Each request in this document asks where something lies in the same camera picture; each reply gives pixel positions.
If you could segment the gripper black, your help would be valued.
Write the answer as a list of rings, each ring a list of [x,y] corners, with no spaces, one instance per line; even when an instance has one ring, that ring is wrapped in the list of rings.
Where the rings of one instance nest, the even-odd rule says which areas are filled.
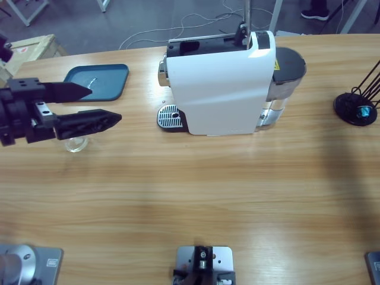
[[[29,144],[54,138],[67,140],[103,132],[121,121],[122,115],[103,109],[57,115],[46,105],[76,102],[91,93],[89,88],[72,82],[8,80],[8,88],[1,89],[1,144],[14,145],[19,138]]]

